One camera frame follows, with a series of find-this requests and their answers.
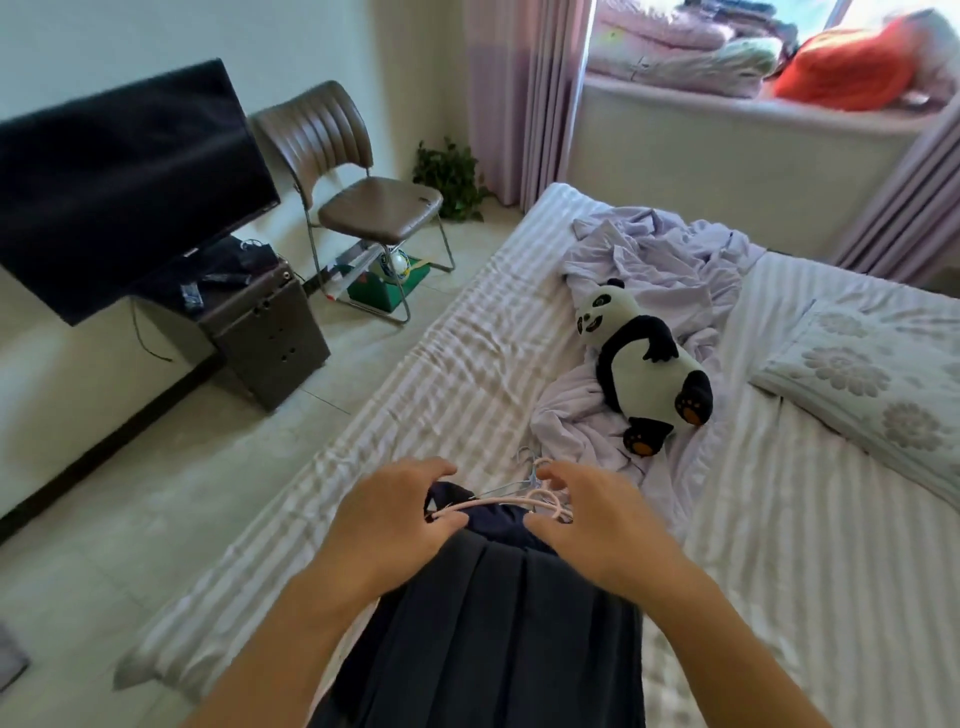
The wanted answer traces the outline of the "pink curtain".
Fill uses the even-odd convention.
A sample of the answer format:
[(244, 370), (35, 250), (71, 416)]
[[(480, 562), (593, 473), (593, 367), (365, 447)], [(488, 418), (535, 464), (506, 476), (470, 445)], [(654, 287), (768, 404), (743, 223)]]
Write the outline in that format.
[(960, 93), (906, 151), (830, 265), (922, 287), (960, 246)]
[(596, 0), (462, 0), (468, 142), (486, 187), (527, 213), (564, 182)]

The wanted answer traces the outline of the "pink clothes hanger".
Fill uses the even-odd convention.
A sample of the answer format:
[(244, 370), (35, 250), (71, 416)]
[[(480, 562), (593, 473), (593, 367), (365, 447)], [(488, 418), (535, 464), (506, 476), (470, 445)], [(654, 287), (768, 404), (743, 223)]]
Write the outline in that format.
[(459, 502), (450, 502), (440, 506), (438, 502), (428, 508), (428, 520), (449, 516), (457, 512), (485, 511), (489, 514), (510, 513), (512, 521), (521, 520), (523, 514), (532, 512), (547, 518), (569, 525), (573, 522), (573, 512), (564, 501), (553, 491), (533, 489), (509, 494), (494, 496), (472, 496)]

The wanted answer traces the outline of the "person's right forearm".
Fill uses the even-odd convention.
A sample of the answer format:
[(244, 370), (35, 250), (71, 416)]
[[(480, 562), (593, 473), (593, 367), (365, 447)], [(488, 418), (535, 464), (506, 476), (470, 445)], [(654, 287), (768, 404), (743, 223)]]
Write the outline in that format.
[(640, 602), (674, 651), (706, 728), (832, 728), (688, 558), (657, 569)]

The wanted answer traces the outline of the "crumpled lavender sheet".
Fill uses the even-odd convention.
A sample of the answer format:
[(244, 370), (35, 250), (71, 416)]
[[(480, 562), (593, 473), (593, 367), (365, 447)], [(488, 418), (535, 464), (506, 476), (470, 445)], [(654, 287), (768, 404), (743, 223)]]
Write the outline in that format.
[[(721, 337), (747, 275), (766, 250), (742, 231), (646, 207), (615, 207), (572, 223), (576, 242), (558, 271), (568, 286), (583, 363), (548, 385), (531, 415), (541, 454), (601, 468), (640, 487), (668, 531), (682, 542), (690, 529), (733, 414), (732, 385), (719, 355)], [(610, 278), (623, 281), (645, 313), (666, 322), (682, 349), (709, 375), (709, 422), (670, 435), (650, 457), (630, 454), (627, 420), (606, 405), (596, 353), (581, 341), (577, 310)]]

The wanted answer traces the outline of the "panda plush toy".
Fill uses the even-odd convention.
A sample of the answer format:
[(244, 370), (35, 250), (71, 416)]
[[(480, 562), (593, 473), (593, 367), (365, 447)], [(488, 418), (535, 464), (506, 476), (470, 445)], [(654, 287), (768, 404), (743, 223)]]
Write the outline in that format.
[(657, 455), (670, 435), (706, 425), (714, 414), (707, 371), (661, 318), (645, 313), (611, 277), (577, 310), (582, 344), (596, 354), (595, 375), (606, 405), (621, 414), (631, 455)]

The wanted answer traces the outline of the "person's left hand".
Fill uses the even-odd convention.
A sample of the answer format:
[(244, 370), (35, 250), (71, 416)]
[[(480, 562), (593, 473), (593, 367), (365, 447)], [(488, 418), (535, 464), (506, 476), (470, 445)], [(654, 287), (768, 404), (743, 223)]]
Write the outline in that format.
[(346, 494), (310, 566), (341, 601), (364, 606), (413, 577), (442, 549), (426, 548), (432, 484), (458, 468), (442, 457), (379, 467)]

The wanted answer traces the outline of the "dark navy pleated skirt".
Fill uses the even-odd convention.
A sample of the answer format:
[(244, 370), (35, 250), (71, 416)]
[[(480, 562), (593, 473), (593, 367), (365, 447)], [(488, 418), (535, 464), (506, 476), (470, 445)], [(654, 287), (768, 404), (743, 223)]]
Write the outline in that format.
[(380, 598), (307, 728), (645, 728), (640, 610), (523, 517), (466, 513)]

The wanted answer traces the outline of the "person's left forearm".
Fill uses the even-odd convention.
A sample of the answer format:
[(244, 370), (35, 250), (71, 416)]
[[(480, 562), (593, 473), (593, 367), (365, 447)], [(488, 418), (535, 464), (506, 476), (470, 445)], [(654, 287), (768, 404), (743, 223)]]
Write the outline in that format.
[(285, 588), (209, 695), (179, 728), (306, 728), (342, 637), (378, 590), (308, 568)]

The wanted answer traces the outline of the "green potted plant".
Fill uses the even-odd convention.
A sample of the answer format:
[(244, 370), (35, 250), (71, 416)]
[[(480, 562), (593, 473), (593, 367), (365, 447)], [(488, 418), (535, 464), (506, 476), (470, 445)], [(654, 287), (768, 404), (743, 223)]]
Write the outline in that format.
[(493, 197), (483, 176), (477, 171), (478, 160), (469, 146), (460, 147), (445, 137), (439, 149), (428, 148), (420, 141), (415, 151), (412, 182), (439, 192), (442, 202), (438, 216), (456, 223), (483, 222), (483, 202)]

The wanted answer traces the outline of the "brown padded folding chair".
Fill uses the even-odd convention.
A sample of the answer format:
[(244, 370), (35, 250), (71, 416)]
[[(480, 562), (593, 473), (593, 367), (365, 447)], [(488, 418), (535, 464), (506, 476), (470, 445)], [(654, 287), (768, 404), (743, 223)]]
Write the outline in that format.
[[(445, 273), (456, 270), (440, 217), (442, 193), (413, 181), (372, 175), (374, 152), (369, 132), (354, 100), (337, 80), (327, 80), (258, 111), (253, 123), (286, 164), (301, 201), (316, 269), (306, 282), (307, 290), (395, 326), (409, 324), (412, 311), (392, 256), (424, 226), (436, 222), (449, 264), (429, 262), (428, 266)], [(348, 164), (361, 168), (365, 175), (318, 203), (314, 191), (321, 178)], [(320, 263), (315, 239), (315, 232), (320, 230), (366, 245), (349, 272), (338, 280)], [(399, 291), (404, 313), (401, 319), (349, 296), (349, 287), (383, 257)]]

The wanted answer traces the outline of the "white window sill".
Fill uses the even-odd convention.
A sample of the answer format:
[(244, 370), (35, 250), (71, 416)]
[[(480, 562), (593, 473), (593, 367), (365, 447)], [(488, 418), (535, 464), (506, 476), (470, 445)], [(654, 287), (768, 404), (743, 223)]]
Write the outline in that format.
[(699, 94), (597, 74), (587, 74), (583, 85), (586, 89), (604, 91), (623, 99), (696, 114), (731, 116), (804, 130), (850, 132), (873, 137), (918, 136), (946, 119), (945, 109), (930, 113), (912, 113), (896, 108), (845, 112), (776, 98), (736, 99)]

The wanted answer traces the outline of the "green box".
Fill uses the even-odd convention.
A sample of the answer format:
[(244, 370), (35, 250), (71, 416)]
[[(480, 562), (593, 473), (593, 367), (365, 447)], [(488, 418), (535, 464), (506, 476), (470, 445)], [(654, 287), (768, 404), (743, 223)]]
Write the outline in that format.
[(365, 272), (360, 273), (354, 282), (347, 286), (348, 297), (360, 305), (384, 313), (394, 313), (430, 271), (428, 260), (411, 257), (408, 254), (407, 257), (413, 264), (413, 271), (404, 283), (397, 285), (380, 277), (377, 264), (378, 256)]

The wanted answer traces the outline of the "light green folded quilt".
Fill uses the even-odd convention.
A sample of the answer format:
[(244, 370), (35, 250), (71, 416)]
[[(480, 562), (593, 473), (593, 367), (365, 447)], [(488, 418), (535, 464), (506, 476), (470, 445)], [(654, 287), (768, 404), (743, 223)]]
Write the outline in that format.
[(766, 79), (781, 65), (785, 43), (776, 36), (738, 37), (702, 54), (695, 64), (708, 75)]

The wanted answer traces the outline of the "black flat screen television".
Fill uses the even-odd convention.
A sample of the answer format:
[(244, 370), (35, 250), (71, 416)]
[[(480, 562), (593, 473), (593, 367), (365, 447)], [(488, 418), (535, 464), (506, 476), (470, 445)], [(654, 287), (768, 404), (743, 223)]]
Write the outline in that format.
[(0, 122), (0, 269), (69, 326), (279, 203), (219, 57)]

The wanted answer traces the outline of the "dark grey television cabinet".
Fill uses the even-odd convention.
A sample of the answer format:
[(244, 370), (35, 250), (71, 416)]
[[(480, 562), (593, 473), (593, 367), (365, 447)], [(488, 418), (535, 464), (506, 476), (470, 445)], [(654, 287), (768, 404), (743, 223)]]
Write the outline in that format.
[[(204, 310), (183, 309), (180, 285), (196, 282)], [(144, 279), (131, 298), (191, 367), (208, 359), (267, 412), (330, 357), (306, 289), (269, 245), (233, 235), (195, 249)]]

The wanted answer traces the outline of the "floral pillow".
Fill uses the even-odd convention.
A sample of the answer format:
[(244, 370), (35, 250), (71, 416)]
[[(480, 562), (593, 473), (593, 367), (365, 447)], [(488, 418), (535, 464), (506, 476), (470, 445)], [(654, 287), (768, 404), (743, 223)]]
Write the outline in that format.
[(960, 512), (960, 314), (816, 299), (749, 382)]

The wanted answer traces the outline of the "light blue clothes hanger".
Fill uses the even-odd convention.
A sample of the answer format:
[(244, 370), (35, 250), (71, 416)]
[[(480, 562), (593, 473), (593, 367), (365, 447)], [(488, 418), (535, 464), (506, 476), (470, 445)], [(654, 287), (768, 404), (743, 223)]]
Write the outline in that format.
[(511, 492), (514, 496), (526, 497), (534, 491), (546, 489), (543, 480), (538, 476), (539, 468), (552, 462), (552, 459), (545, 457), (530, 446), (522, 446), (516, 453), (516, 459), (519, 465), (525, 468), (526, 477), (515, 484)]

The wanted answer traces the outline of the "person's right hand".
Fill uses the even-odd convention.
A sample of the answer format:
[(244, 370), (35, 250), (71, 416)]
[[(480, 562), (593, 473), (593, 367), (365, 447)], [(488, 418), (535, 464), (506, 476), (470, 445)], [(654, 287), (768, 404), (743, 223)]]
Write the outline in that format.
[(648, 612), (689, 579), (693, 564), (623, 476), (564, 461), (541, 466), (537, 475), (568, 493), (574, 545), (558, 556), (581, 576)]

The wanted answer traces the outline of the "bed with striped sheet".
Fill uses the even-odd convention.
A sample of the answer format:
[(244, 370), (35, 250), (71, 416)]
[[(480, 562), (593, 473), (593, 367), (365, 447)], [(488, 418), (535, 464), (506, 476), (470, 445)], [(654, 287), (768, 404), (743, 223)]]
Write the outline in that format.
[(723, 224), (647, 213), (644, 250), (684, 250), (690, 275), (581, 237), (610, 210), (554, 183), (450, 308), (193, 586), (120, 658), (116, 691), (152, 681), (196, 702), (313, 556), (354, 482), (404, 455), (440, 455), (479, 492), (547, 452), (531, 417), (586, 360), (574, 295), (607, 269), (642, 300), (702, 287), (696, 315), (654, 295), (697, 358), (719, 366), (712, 432), (659, 456), (643, 491), (835, 728), (960, 728), (960, 511), (801, 407), (748, 382), (813, 303), (834, 302), (960, 357), (960, 299), (761, 251)]

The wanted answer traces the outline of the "pink folded quilt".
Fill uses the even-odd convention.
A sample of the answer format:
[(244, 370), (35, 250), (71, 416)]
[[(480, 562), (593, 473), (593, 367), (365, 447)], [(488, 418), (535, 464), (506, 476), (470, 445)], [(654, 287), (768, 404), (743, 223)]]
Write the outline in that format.
[(775, 36), (784, 43), (775, 74), (796, 49), (795, 27), (775, 13), (724, 0), (596, 0), (587, 69), (648, 87), (754, 99), (769, 77), (709, 75), (695, 62), (737, 38)]

